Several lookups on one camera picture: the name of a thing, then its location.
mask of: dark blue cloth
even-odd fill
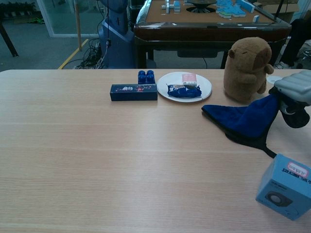
[[[277,95],[271,94],[247,107],[204,105],[202,110],[227,130],[246,137],[260,137],[275,119],[278,107]]]

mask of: gray carpet floor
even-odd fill
[[[19,57],[13,58],[3,38],[0,36],[0,71],[8,69],[57,69],[78,47],[77,38],[51,38],[46,26],[39,24],[14,24],[5,21],[3,25],[9,34]],[[80,59],[87,50],[78,52],[72,60]],[[207,68],[220,68],[223,53],[216,58],[206,58]],[[174,51],[155,51],[156,68],[205,69],[203,58],[180,58]],[[65,68],[72,69],[81,61],[69,63]],[[303,63],[311,69],[311,62]]]

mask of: brown stuffed animal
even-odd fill
[[[248,37],[235,42],[225,64],[225,92],[240,102],[249,102],[254,93],[266,90],[266,74],[274,69],[268,64],[271,48],[259,37]]]

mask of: light wood tabletop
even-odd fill
[[[0,73],[0,232],[309,233],[311,211],[291,221],[255,201],[272,159],[202,115],[205,104],[240,106],[224,71],[178,71],[208,78],[211,96],[112,102],[111,85],[137,83],[138,70]],[[310,133],[279,114],[267,144],[311,166]]]

